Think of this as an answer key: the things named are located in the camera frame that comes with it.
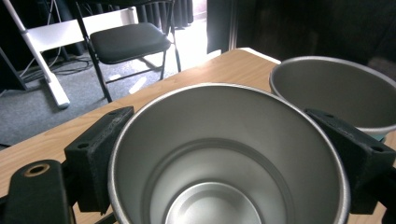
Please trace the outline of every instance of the bolt hole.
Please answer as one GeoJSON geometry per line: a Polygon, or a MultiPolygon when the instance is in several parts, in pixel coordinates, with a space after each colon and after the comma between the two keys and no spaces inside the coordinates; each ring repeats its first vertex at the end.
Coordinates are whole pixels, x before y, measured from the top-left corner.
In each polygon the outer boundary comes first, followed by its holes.
{"type": "Polygon", "coordinates": [[[85,147],[88,147],[90,144],[88,144],[88,143],[82,143],[82,144],[79,144],[77,147],[78,148],[85,148],[85,147]]]}
{"type": "Polygon", "coordinates": [[[50,168],[50,166],[48,164],[41,163],[41,164],[34,165],[34,166],[30,167],[24,173],[24,175],[27,176],[27,177],[33,177],[33,176],[42,175],[42,174],[46,173],[49,168],[50,168]]]}
{"type": "Polygon", "coordinates": [[[384,149],[382,147],[372,147],[372,149],[374,151],[377,151],[377,152],[383,152],[384,151],[384,149]]]}

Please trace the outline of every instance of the stainless steel bucket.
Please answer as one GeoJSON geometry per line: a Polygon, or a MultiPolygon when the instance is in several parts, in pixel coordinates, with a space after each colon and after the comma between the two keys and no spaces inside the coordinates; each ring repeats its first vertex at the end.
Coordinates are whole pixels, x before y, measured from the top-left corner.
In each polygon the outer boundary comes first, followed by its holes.
{"type": "Polygon", "coordinates": [[[140,109],[109,164],[120,223],[345,223],[342,164],[318,125],[249,87],[204,84],[140,109]]]}
{"type": "Polygon", "coordinates": [[[396,82],[360,64],[329,57],[297,57],[277,65],[272,93],[300,109],[336,116],[377,140],[396,130],[396,82]]]}

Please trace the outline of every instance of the black chair seat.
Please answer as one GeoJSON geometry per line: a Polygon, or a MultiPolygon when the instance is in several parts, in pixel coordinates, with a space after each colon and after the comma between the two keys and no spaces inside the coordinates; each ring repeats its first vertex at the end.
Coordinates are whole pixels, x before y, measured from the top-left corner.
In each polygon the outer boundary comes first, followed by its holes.
{"type": "Polygon", "coordinates": [[[171,42],[148,22],[130,24],[91,34],[100,62],[115,64],[167,50],[171,42]]]}

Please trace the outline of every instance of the folding chair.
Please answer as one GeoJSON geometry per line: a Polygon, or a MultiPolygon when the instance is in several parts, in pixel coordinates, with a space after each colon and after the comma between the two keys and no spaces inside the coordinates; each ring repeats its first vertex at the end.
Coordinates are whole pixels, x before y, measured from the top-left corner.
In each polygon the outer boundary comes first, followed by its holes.
{"type": "Polygon", "coordinates": [[[71,1],[72,10],[78,20],[78,25],[87,44],[88,52],[91,55],[92,63],[98,76],[102,91],[108,102],[112,102],[112,98],[107,88],[107,84],[125,79],[127,77],[136,76],[152,70],[161,69],[161,78],[163,79],[166,51],[172,44],[175,46],[175,54],[177,59],[177,70],[181,71],[180,59],[177,51],[175,39],[175,26],[173,23],[173,6],[175,0],[69,0],[71,1]],[[127,24],[103,31],[88,34],[83,20],[81,4],[104,4],[118,7],[141,7],[145,5],[158,4],[163,7],[166,15],[162,20],[162,28],[158,28],[148,22],[139,22],[136,24],[127,24]],[[173,36],[173,41],[168,39],[169,32],[173,36]],[[131,75],[118,77],[112,80],[106,80],[103,76],[100,63],[117,64],[127,61],[142,59],[145,56],[163,53],[163,63],[161,66],[153,66],[147,70],[139,71],[131,75]]]}

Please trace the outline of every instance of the black holder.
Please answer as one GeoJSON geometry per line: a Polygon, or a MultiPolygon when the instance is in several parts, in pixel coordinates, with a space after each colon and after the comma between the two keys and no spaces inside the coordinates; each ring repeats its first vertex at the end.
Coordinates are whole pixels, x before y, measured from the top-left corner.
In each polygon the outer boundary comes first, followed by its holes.
{"type": "MultiPolygon", "coordinates": [[[[327,134],[343,162],[350,213],[371,215],[381,202],[387,207],[382,222],[395,223],[396,152],[332,115],[310,109],[305,113],[327,134]]],[[[133,114],[132,107],[124,107],[104,115],[65,149],[63,164],[36,161],[17,171],[8,196],[0,199],[0,224],[74,223],[75,203],[81,212],[103,214],[109,207],[108,161],[120,130],[133,114]]],[[[100,222],[115,221],[109,215],[100,222]]]]}

